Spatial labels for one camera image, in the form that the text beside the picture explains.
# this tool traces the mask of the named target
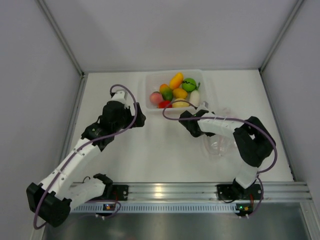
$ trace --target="clear plastic container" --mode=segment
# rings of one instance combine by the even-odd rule
[[[236,116],[231,112],[230,108],[223,108],[216,112],[217,116],[235,118]],[[206,150],[212,155],[224,156],[229,150],[237,148],[237,144],[234,139],[221,136],[204,136],[203,144]]]
[[[204,79],[203,73],[201,70],[193,69],[193,70],[170,70],[170,71],[157,71],[148,73],[145,77],[145,107],[148,112],[162,112],[163,108],[157,108],[157,106],[153,105],[150,100],[149,96],[153,92],[158,92],[159,87],[162,84],[169,85],[171,79],[177,74],[182,73],[183,78],[192,78],[196,81],[197,85],[200,83],[199,87],[199,93],[200,93],[200,103],[203,101],[208,101],[208,92],[207,92],[207,86],[206,81]],[[182,113],[185,110],[191,110],[193,107],[177,107],[177,108],[167,108],[166,112],[173,112],[173,113]]]

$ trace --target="red toy fruit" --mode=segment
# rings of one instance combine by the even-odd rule
[[[158,105],[158,109],[164,109],[169,103],[171,103],[171,101],[160,102]]]

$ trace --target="pink toy fruit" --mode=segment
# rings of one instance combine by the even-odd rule
[[[162,95],[161,95],[161,93],[158,92],[158,91],[153,92],[153,93],[150,95],[149,99],[150,99],[150,102],[151,102],[153,105],[156,105],[156,106],[158,106],[158,104],[161,103],[161,102],[164,100],[163,97],[162,97]]]

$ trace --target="yellow toy fruit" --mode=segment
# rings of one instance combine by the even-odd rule
[[[178,72],[170,81],[169,87],[173,89],[177,89],[182,82],[184,81],[184,75],[181,72]]]
[[[173,108],[186,108],[186,107],[189,107],[189,103],[184,102],[184,101],[185,101],[185,99],[183,99],[183,98],[177,98],[172,103],[172,107]]]
[[[188,93],[182,88],[176,88],[173,90],[173,96],[176,99],[186,99],[186,97],[188,96]]]

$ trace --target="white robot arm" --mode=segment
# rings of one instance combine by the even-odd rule
[[[79,205],[96,197],[104,196],[107,199],[110,197],[113,181],[100,173],[84,184],[76,187],[71,185],[85,166],[115,138],[114,136],[103,137],[128,128],[134,120],[126,102],[127,93],[124,90],[112,93],[111,100],[103,107],[102,115],[97,122],[85,129],[77,144],[61,164],[39,184],[31,183],[27,188],[29,207],[34,213],[45,190],[49,190],[39,208],[38,215],[53,227],[61,225],[70,211]],[[145,125],[146,117],[139,103],[136,106],[137,117],[131,128]]]
[[[254,116],[242,122],[225,120],[216,116],[213,112],[209,112],[204,102],[198,107],[196,114],[191,114],[188,111],[183,112],[180,115],[179,122],[195,138],[201,135],[212,137],[218,134],[235,140],[243,163],[227,193],[218,191],[218,196],[221,200],[230,198],[235,200],[249,197],[246,190],[253,186],[253,183],[257,179],[260,165],[274,150],[271,141],[273,141],[274,146],[276,145],[261,121]],[[257,128],[268,135],[269,139],[258,131]]]

